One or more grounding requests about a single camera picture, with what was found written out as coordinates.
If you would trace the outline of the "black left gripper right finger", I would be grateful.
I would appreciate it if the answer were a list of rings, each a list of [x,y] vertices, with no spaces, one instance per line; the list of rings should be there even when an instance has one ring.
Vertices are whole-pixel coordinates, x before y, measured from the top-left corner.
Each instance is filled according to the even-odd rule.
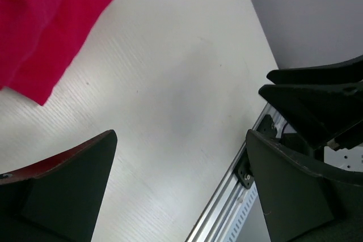
[[[271,241],[362,241],[362,173],[346,171],[249,130]]]

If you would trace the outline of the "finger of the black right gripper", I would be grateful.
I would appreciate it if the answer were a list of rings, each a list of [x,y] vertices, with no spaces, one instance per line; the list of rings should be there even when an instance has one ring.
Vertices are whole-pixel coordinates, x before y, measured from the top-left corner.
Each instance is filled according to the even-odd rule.
[[[331,65],[272,70],[274,84],[346,84],[362,81],[362,56]]]
[[[352,149],[362,144],[362,82],[266,84],[259,95],[313,149]]]

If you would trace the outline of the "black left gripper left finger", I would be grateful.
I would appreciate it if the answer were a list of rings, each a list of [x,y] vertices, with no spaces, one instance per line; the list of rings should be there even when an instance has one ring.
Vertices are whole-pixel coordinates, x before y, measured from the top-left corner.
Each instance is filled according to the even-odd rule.
[[[91,241],[116,146],[107,130],[1,174],[1,241]]]

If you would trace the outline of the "crimson pink t-shirt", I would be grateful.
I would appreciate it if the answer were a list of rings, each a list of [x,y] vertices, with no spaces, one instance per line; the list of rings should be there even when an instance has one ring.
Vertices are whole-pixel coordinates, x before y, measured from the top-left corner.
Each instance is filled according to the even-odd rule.
[[[46,103],[113,0],[1,0],[1,87]]]

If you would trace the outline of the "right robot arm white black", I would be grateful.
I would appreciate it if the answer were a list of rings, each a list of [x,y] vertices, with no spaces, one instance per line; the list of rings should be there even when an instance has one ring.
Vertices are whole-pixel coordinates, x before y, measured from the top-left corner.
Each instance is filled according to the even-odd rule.
[[[347,171],[362,172],[362,57],[272,70],[259,95],[285,120],[286,147]]]

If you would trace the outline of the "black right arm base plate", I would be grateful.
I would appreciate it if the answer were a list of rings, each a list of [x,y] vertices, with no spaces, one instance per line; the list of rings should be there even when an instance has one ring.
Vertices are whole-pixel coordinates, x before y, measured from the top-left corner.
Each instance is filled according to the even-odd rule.
[[[267,137],[268,139],[276,139],[277,129],[275,123],[270,114],[262,115],[262,119],[257,123],[257,127],[254,129],[259,134]],[[257,157],[261,153],[258,151],[260,144],[257,139],[253,138],[244,144],[242,147],[242,154],[239,158],[233,172],[236,174],[238,181],[246,188],[250,189],[255,181]]]

